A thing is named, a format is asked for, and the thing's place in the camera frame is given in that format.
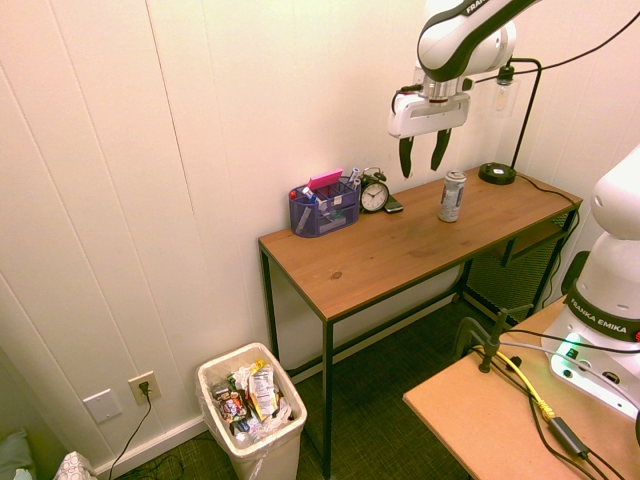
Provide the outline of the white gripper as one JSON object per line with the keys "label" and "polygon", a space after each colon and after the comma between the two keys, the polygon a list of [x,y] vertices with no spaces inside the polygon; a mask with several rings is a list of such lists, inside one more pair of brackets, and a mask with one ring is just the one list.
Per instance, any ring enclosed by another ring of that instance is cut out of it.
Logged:
{"label": "white gripper", "polygon": [[468,117],[470,96],[456,93],[444,102],[432,102],[419,91],[397,90],[391,101],[388,133],[399,140],[399,160],[403,177],[412,170],[414,136],[437,132],[430,167],[437,171],[449,145],[451,130],[462,126]]}

